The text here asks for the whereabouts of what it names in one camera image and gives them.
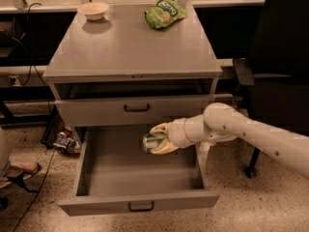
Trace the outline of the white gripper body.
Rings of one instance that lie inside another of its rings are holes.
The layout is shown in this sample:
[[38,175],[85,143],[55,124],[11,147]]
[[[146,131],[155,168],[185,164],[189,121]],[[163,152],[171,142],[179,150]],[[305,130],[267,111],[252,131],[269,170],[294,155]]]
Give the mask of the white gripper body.
[[210,143],[234,140],[229,134],[219,134],[211,130],[204,121],[203,115],[177,119],[169,124],[168,139],[179,148],[186,148],[200,142]]

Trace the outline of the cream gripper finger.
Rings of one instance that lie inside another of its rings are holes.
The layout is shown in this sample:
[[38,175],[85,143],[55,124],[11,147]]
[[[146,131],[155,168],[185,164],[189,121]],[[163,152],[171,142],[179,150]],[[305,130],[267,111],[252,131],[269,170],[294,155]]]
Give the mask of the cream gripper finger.
[[167,134],[169,131],[170,124],[169,123],[162,123],[159,125],[154,126],[151,128],[150,133],[156,134],[156,133],[165,133]]
[[169,154],[178,149],[169,139],[155,140],[149,143],[150,152],[154,155]]

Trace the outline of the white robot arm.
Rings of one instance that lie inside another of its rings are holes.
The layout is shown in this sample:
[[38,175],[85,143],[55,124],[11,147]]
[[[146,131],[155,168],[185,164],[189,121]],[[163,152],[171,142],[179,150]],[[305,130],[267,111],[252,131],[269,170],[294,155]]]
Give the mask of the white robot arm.
[[200,142],[215,145],[236,138],[309,178],[308,136],[252,120],[221,102],[211,103],[201,115],[153,127],[143,144],[146,152],[163,155]]

